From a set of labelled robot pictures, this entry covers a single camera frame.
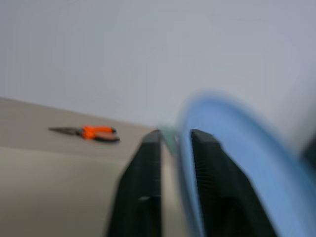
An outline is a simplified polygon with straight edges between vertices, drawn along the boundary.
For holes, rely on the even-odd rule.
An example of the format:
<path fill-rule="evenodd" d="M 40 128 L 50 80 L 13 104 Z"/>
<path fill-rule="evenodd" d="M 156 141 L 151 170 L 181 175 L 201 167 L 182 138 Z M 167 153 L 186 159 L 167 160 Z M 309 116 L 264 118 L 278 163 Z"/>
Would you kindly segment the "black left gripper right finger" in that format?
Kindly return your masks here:
<path fill-rule="evenodd" d="M 208 237 L 275 237 L 248 177 L 219 141 L 191 130 L 198 198 Z"/>

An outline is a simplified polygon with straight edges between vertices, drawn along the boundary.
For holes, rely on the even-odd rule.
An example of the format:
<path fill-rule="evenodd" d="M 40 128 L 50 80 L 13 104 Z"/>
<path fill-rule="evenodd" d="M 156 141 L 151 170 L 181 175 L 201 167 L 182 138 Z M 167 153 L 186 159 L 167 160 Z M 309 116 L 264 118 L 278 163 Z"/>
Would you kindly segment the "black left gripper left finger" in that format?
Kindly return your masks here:
<path fill-rule="evenodd" d="M 161 134 L 146 134 L 123 172 L 106 231 L 108 237 L 160 237 Z"/>

